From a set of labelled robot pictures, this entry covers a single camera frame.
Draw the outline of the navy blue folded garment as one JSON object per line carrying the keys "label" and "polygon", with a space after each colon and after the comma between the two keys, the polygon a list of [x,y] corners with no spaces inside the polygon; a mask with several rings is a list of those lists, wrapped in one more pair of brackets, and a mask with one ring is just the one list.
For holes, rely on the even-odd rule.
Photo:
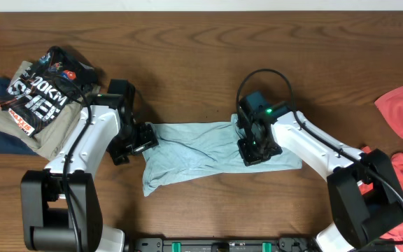
{"label": "navy blue folded garment", "polygon": [[[10,84],[10,79],[0,77],[0,95],[2,95]],[[20,139],[15,136],[0,132],[0,154],[34,155],[37,154]]]}

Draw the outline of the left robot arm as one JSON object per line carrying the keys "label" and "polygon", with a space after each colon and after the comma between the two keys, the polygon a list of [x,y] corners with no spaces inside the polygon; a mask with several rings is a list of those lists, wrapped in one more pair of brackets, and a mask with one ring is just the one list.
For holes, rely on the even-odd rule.
{"label": "left robot arm", "polygon": [[126,234],[104,224],[94,178],[104,154],[125,165],[157,145],[151,126],[134,119],[134,98],[85,98],[63,149],[43,170],[22,177],[24,243],[30,251],[128,251]]}

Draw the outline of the black printed folded shirt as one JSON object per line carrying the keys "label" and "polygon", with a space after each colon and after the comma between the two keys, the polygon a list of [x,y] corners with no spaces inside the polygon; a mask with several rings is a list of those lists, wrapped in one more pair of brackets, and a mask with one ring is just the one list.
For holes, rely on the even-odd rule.
{"label": "black printed folded shirt", "polygon": [[67,104],[92,91],[96,83],[98,77],[92,67],[53,46],[0,96],[0,109],[32,137],[56,119]]}

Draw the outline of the khaki folded garment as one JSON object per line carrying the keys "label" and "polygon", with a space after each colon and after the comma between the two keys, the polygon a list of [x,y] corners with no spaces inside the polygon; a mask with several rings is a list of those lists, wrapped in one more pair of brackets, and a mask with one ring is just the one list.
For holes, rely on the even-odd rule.
{"label": "khaki folded garment", "polygon": [[[23,61],[10,79],[7,88],[15,84],[22,73],[31,66],[30,62]],[[82,107],[77,102],[70,102],[62,109],[62,112],[40,132],[33,136],[27,136],[22,129],[15,124],[9,112],[0,108],[0,132],[14,136],[28,145],[37,155],[52,160],[63,148],[80,118]]]}

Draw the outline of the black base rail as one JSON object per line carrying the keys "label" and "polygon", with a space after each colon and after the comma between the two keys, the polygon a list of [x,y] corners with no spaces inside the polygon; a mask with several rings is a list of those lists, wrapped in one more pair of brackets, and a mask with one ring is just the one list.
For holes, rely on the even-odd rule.
{"label": "black base rail", "polygon": [[122,252],[321,252],[314,239],[163,239],[148,237],[127,240]]}

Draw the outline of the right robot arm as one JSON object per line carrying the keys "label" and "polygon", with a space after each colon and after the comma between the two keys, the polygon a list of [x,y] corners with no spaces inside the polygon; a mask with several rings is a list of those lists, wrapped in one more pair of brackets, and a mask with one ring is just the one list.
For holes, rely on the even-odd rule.
{"label": "right robot arm", "polygon": [[398,241],[383,235],[403,223],[403,192],[389,157],[364,153],[313,125],[287,103],[271,105],[258,94],[237,102],[238,142],[247,166],[288,150],[326,182],[332,224],[314,239],[317,251],[393,250]]}

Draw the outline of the light blue t-shirt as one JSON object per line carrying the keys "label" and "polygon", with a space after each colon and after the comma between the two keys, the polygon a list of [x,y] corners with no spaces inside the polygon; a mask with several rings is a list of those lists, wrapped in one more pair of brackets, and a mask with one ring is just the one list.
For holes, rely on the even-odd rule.
{"label": "light blue t-shirt", "polygon": [[302,168],[302,160],[283,149],[280,155],[247,167],[239,154],[237,141],[244,138],[237,127],[237,114],[229,121],[153,124],[158,145],[143,152],[143,195],[160,186],[216,174],[278,172]]}

